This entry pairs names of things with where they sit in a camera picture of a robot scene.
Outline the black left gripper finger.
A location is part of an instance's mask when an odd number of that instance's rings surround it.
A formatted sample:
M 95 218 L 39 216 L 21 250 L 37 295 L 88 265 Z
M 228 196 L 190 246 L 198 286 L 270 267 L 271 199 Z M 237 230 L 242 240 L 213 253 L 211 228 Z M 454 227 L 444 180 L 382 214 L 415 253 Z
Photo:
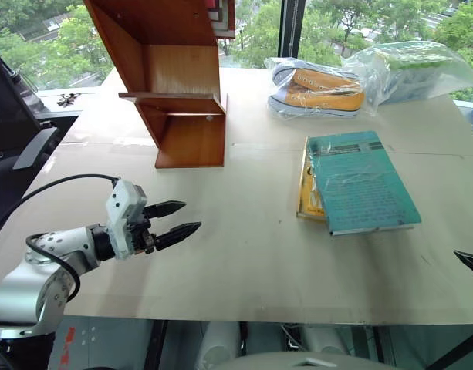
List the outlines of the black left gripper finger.
M 185 207 L 186 203 L 179 200 L 168 200 L 161 203 L 152 204 L 144 208 L 144 216 L 148 219 L 162 218 L 173 214 Z
M 178 244 L 190 237 L 201 226 L 201 222 L 181 224 L 171 228 L 167 233 L 155 237 L 155 249 L 162 251 L 170 246 Z

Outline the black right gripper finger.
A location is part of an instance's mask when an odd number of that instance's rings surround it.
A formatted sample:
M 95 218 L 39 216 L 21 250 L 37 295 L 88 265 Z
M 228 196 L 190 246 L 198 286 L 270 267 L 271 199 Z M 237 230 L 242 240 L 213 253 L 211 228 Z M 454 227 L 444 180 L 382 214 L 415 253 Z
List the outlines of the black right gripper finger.
M 464 251 L 456 251 L 454 250 L 454 255 L 470 270 L 473 271 L 473 254 L 469 254 Z

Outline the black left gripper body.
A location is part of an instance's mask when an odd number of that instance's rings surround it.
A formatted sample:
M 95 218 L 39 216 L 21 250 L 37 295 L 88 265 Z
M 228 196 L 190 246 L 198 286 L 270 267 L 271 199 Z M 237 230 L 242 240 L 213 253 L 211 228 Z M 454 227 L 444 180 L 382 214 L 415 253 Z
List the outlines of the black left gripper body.
M 155 235 L 149 232 L 151 228 L 151 218 L 157 217 L 156 207 L 145 207 L 139 216 L 128 223 L 128 231 L 131 236 L 133 253 L 150 254 L 154 251 Z

